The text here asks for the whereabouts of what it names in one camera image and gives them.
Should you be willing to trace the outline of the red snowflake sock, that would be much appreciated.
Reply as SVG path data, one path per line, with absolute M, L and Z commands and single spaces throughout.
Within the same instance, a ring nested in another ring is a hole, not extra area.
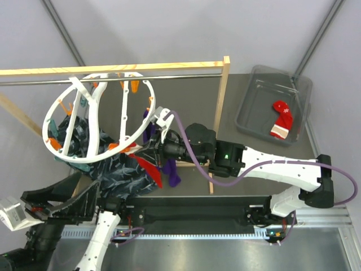
M 271 128 L 270 135 L 285 140 L 293 125 L 290 107 L 286 102 L 278 100 L 273 104 L 273 109 L 279 113 L 279 117 Z
M 157 186 L 159 188 L 162 188 L 163 187 L 162 177 L 161 177 L 161 173 L 159 172 L 157 167 L 154 166 L 153 164 L 151 164 L 150 162 L 144 160 L 143 158 L 136 156 L 134 152 L 131 152 L 131 151 L 135 150 L 137 147 L 140 147 L 140 145 L 133 142 L 129 146 L 127 146 L 126 148 L 121 150 L 120 153 L 126 154 L 126 155 L 130 156 L 131 158 L 135 159 L 138 162 L 138 164 L 145 170 L 145 172 L 154 180 L 154 182 L 157 184 Z

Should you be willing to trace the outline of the orange front clip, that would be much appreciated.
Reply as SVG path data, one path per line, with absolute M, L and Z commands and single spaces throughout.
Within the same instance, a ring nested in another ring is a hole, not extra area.
M 113 150 L 114 148 L 118 147 L 119 143 L 110 143 L 108 145 L 108 150 Z

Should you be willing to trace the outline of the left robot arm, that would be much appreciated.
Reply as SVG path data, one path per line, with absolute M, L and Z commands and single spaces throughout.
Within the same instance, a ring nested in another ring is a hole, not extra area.
M 97 218 L 89 245 L 76 270 L 100 270 L 118 224 L 126 221 L 125 200 L 101 198 L 100 182 L 74 194 L 82 174 L 74 173 L 48 187 L 23 192 L 19 200 L 1 199 L 1 221 L 11 230 L 27 229 L 27 243 L 1 254 L 1 270 L 47 270 L 67 225 Z

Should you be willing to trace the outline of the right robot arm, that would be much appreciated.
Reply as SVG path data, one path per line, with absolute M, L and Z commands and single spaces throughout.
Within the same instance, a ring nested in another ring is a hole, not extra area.
M 289 185 L 283 192 L 270 195 L 262 207 L 246 213 L 252 223 L 274 224 L 307 206 L 319 209 L 334 206 L 331 159 L 327 155 L 297 160 L 267 154 L 218 140 L 215 131 L 197 123 L 185 129 L 186 139 L 171 134 L 155 131 L 135 156 L 159 168 L 169 160 L 207 164 L 208 172 L 214 176 L 262 178 Z

